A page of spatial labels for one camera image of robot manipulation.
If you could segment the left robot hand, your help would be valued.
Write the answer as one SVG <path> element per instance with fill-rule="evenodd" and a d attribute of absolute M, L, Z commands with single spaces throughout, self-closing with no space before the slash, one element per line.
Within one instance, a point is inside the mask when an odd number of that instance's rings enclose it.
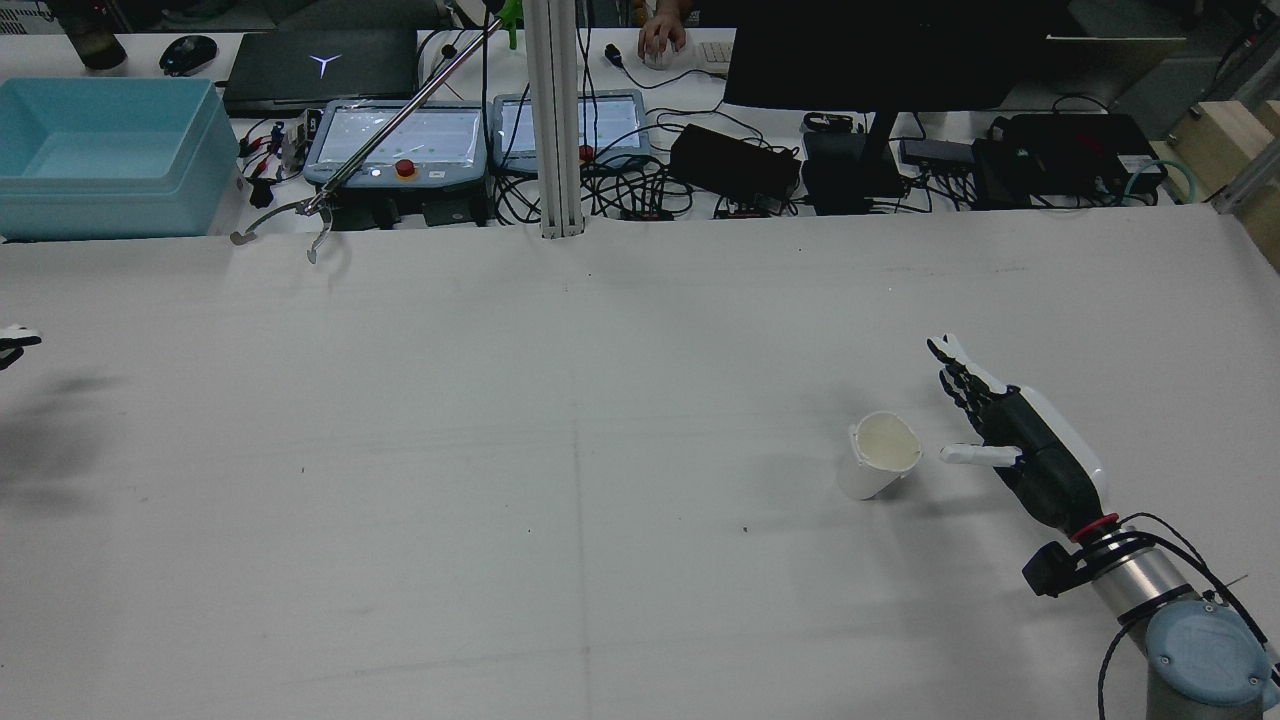
<path fill-rule="evenodd" d="M 41 345 L 42 336 L 35 328 L 13 324 L 1 328 L 1 364 L 4 372 L 20 359 L 28 347 Z"/>

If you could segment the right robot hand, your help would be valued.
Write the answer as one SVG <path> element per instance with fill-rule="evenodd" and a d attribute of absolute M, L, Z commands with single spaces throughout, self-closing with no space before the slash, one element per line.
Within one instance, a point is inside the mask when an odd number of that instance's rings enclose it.
<path fill-rule="evenodd" d="M 979 442 L 946 445 L 950 464 L 992 468 L 1037 521 L 1071 542 L 1105 519 L 1106 471 L 1089 445 L 1037 389 L 998 380 L 975 364 L 951 334 L 929 337 L 940 383 Z"/>

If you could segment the bystander bare hand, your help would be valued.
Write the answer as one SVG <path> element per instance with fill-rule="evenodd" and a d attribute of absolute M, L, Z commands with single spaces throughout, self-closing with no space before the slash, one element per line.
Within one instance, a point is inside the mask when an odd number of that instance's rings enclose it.
<path fill-rule="evenodd" d="M 666 53 L 669 46 L 682 50 L 686 44 L 685 20 L 694 1 L 655 1 L 653 13 L 640 27 L 636 54 L 641 59 Z"/>

